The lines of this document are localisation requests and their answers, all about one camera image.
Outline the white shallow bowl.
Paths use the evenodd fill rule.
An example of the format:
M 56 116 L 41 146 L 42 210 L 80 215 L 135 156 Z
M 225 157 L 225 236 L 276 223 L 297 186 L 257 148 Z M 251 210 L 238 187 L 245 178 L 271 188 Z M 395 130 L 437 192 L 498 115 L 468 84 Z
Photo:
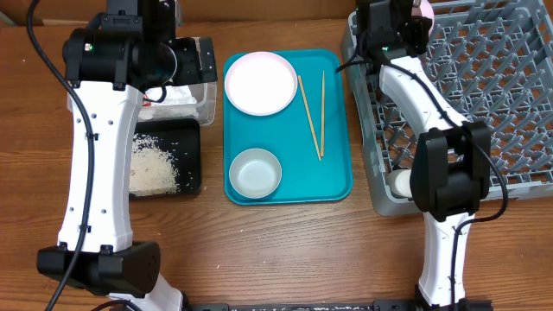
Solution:
M 415 6 L 411 10 L 413 16 L 422 16 L 430 19 L 432 22 L 435 21 L 434 10 L 428 0 L 415 0 Z

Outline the white napkin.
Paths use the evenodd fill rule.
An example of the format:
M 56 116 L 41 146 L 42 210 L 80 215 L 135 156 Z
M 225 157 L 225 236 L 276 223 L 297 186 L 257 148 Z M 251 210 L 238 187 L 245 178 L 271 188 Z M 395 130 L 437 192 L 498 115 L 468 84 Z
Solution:
M 139 112 L 140 122 L 149 122 L 157 119 L 171 119 L 179 117 L 199 116 L 196 105 L 197 99 L 192 95 L 188 86 L 167 86 L 166 97 L 163 102 L 150 102 L 162 96 L 162 88 L 151 88 L 146 91 L 143 108 Z

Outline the white rice pile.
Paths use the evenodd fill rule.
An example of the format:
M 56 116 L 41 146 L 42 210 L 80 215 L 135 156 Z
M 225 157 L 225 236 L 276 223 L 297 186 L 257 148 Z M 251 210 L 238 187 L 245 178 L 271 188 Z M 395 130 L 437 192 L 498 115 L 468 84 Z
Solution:
M 136 197 L 175 194 L 179 189 L 175 158 L 159 142 L 156 136 L 133 136 L 129 190 Z

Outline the grey bowl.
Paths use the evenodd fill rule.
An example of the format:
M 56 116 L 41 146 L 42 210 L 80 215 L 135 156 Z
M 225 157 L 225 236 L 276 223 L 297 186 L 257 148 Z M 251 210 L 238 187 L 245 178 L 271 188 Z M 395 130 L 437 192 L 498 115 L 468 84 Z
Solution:
M 241 196 L 258 200 L 273 194 L 282 179 L 282 166 L 266 149 L 246 149 L 231 162 L 228 177 Z

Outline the white cup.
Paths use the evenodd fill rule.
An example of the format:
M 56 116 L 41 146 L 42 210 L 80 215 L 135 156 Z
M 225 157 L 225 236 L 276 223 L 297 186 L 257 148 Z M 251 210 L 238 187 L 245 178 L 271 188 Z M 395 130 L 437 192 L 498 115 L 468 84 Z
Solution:
M 412 198 L 410 189 L 410 169 L 398 169 L 390 172 L 387 177 L 387 183 L 391 193 L 398 198 Z

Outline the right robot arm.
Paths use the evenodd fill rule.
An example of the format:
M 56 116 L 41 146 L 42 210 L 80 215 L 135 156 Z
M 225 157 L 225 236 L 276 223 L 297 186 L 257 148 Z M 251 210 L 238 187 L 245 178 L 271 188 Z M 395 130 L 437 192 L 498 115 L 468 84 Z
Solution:
M 410 193 L 425 222 L 417 308 L 490 310 L 490 301 L 466 298 L 462 276 L 470 225 L 489 192 L 491 133 L 453 109 L 424 72 L 433 20 L 414 14 L 421 5 L 358 1 L 356 53 L 417 136 Z

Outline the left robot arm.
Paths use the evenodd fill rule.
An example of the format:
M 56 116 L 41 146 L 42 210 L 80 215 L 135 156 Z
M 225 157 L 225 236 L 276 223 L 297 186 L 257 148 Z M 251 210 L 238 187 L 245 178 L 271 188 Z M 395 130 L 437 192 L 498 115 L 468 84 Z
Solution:
M 210 38 L 176 35 L 176 1 L 110 1 L 65 41 L 63 70 L 73 113 L 67 209 L 56 244 L 36 268 L 61 287 L 127 310 L 187 310 L 187 296 L 161 275 L 161 249 L 133 238 L 129 183 L 133 136 L 151 88 L 217 80 Z

